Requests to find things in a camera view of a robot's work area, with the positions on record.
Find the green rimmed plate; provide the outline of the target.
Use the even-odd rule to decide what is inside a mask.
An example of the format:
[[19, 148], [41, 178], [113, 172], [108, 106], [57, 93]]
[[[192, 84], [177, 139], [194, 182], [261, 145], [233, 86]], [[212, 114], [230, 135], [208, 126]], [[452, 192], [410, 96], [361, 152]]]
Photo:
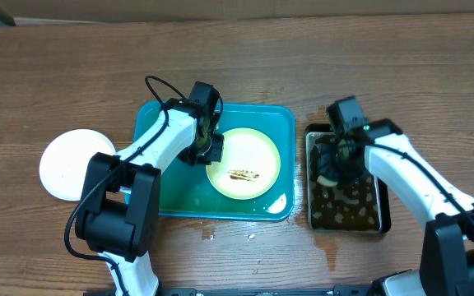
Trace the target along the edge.
[[281, 172], [281, 157], [264, 133], [246, 127], [223, 133], [221, 161], [206, 167], [211, 185], [235, 200], [250, 200], [266, 193]]

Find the white plate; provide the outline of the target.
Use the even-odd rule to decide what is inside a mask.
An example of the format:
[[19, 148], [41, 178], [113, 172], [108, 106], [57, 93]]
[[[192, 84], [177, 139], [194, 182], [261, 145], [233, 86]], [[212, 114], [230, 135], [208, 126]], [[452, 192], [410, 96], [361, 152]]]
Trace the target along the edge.
[[45, 190], [63, 201], [79, 201], [87, 165], [97, 152], [116, 152], [110, 139], [97, 131], [76, 129], [56, 137], [39, 162], [39, 177]]

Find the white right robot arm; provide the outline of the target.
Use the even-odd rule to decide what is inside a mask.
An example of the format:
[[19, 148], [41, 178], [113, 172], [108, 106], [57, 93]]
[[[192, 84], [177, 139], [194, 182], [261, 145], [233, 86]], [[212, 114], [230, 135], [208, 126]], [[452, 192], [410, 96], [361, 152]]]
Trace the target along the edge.
[[425, 161], [389, 119], [335, 128], [336, 140], [318, 146], [318, 181], [347, 185], [371, 175], [392, 190], [424, 226], [439, 214], [474, 209], [474, 197], [460, 191]]

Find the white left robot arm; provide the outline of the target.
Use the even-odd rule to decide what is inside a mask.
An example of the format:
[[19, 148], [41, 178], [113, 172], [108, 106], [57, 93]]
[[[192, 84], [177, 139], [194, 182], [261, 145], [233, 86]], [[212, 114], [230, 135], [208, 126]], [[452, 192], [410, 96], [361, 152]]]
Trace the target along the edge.
[[159, 280], [149, 250], [156, 234], [161, 176], [174, 159], [188, 165], [222, 157], [224, 137], [214, 132], [217, 102], [170, 99], [155, 123], [114, 156], [91, 158], [77, 217], [77, 235], [105, 261], [118, 295], [156, 295]]

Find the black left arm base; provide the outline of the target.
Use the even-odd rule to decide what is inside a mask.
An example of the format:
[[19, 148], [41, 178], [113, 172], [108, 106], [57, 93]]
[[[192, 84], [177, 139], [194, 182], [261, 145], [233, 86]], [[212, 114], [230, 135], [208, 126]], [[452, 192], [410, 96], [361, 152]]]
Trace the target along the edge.
[[150, 164], [120, 164], [118, 156], [92, 156], [75, 232], [90, 250], [133, 262], [150, 250], [156, 236], [161, 170]]

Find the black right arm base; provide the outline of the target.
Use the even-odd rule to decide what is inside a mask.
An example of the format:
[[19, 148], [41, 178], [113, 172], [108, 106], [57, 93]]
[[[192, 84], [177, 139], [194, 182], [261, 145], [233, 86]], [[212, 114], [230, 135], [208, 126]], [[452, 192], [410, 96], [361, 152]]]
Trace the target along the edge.
[[372, 282], [367, 295], [474, 295], [474, 249], [466, 250], [464, 237], [474, 241], [474, 231], [463, 215], [428, 215], [414, 209], [424, 226], [421, 263]]

